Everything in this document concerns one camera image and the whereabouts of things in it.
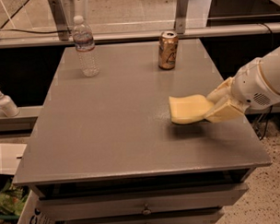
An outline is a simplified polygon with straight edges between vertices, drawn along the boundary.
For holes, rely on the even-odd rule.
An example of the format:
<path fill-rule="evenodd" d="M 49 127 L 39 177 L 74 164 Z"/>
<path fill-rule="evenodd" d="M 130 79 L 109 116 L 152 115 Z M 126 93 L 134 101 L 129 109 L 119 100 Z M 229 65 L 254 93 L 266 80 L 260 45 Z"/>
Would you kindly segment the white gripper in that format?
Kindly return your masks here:
<path fill-rule="evenodd" d="M 253 59 L 206 98 L 215 104 L 204 115 L 205 120 L 211 123 L 243 116 L 243 104 L 254 110 L 264 110 L 280 102 L 280 56 Z"/>

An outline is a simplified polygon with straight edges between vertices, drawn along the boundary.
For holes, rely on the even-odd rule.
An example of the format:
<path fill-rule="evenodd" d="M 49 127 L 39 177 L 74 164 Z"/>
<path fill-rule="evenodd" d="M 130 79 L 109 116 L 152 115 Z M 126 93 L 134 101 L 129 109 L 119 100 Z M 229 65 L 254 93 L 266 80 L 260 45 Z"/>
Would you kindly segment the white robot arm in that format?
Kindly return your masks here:
<path fill-rule="evenodd" d="M 204 118 L 220 123 L 243 116 L 248 108 L 265 110 L 280 102 L 280 47 L 241 67 L 206 98 L 214 103 Z"/>

